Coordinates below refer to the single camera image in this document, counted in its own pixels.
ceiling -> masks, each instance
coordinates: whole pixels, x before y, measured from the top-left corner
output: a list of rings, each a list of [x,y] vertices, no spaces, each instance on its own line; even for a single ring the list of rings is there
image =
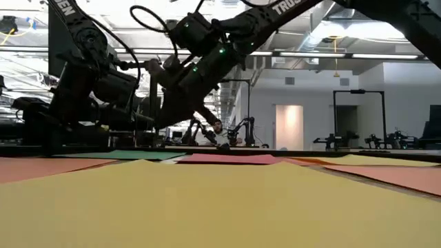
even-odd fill
[[[129,8],[141,5],[151,8],[164,20],[182,19],[188,12],[193,12],[199,0],[76,0],[80,7],[92,17],[111,29],[119,38],[131,48],[167,48],[172,47],[170,40],[164,35],[142,28],[135,22]],[[266,4],[268,0],[254,0],[255,4]],[[245,11],[247,7],[239,0],[206,0],[201,13],[206,19],[228,19]],[[135,14],[139,19],[156,28],[161,25],[153,17],[141,11]],[[0,15],[17,17],[19,27],[15,37],[3,40],[7,46],[48,46],[48,7],[40,0],[0,1]],[[336,40],[323,42],[329,36],[336,36]],[[109,44],[114,48],[122,48],[113,38],[107,36]],[[397,30],[385,23],[369,20],[362,14],[352,10],[345,10],[333,1],[325,0],[316,7],[306,11],[293,19],[279,31],[273,34],[261,50],[277,51],[305,51],[305,52],[357,52],[357,53],[412,53],[420,54]],[[131,60],[127,55],[120,54],[121,59]],[[139,59],[156,57],[155,54],[140,54]],[[45,92],[50,86],[43,75],[48,73],[47,53],[32,52],[0,52],[0,74],[5,76],[6,87],[19,92],[4,92],[0,98],[0,120],[15,118],[15,110],[9,105],[20,96],[35,96],[44,101],[50,101],[51,94]],[[340,70],[352,70],[359,74],[381,61],[366,60],[339,60]],[[278,58],[272,59],[270,66],[265,68],[277,69],[308,69],[334,70],[335,59],[299,59]],[[240,72],[236,68],[227,78],[249,79],[258,76],[256,70]],[[143,71],[143,80],[138,92],[139,96],[149,91],[150,77]],[[220,90],[213,92],[205,99],[208,108],[219,118],[226,121],[231,112],[238,84],[221,84]]]

yellow cable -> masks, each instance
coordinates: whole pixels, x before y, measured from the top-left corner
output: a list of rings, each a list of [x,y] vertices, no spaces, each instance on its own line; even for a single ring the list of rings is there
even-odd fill
[[[0,45],[5,45],[6,41],[8,40],[8,38],[11,36],[11,34],[15,31],[15,29],[11,29],[11,31],[9,31],[9,34],[6,35],[5,39],[3,40],[3,42],[1,42]]]
[[[24,32],[24,33],[21,33],[21,34],[12,34],[13,33],[13,31],[14,31],[14,29],[12,29],[11,31],[12,32],[9,32],[9,34],[5,34],[5,33],[3,33],[3,32],[0,32],[0,34],[2,34],[2,35],[4,35],[4,36],[6,36],[6,37],[21,37],[21,36],[23,36],[23,35],[25,35],[25,34],[27,34],[27,33],[29,33],[30,31],[31,31],[31,29],[32,29],[32,22],[29,22],[29,28]]]

